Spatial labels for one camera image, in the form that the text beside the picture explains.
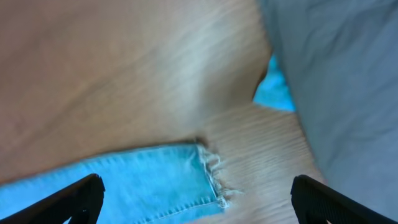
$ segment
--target gray cloth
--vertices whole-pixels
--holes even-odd
[[[398,1],[260,3],[328,185],[398,220]]]

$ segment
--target blue denim cloth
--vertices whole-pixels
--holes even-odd
[[[176,144],[115,152],[0,187],[5,218],[88,174],[104,182],[98,223],[183,223],[223,211],[199,145]]]
[[[289,88],[275,55],[269,60],[267,75],[258,86],[253,102],[277,110],[295,111]]]

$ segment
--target small blue fabric piece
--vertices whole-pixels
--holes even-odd
[[[277,110],[295,111],[289,88],[275,55],[269,60],[267,75],[258,86],[253,102]]]
[[[96,173],[105,186],[97,223],[185,223],[221,213],[199,145],[105,154],[0,187],[0,219]]]

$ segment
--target frayed edge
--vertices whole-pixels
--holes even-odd
[[[211,183],[213,193],[217,198],[218,206],[223,209],[231,206],[231,196],[242,194],[242,191],[231,189],[223,186],[220,183],[218,174],[220,173],[221,166],[223,165],[219,155],[209,152],[202,144],[197,144],[200,162],[206,170],[206,175]]]

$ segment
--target gray pillow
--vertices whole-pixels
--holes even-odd
[[[398,220],[398,1],[259,1],[328,185]]]

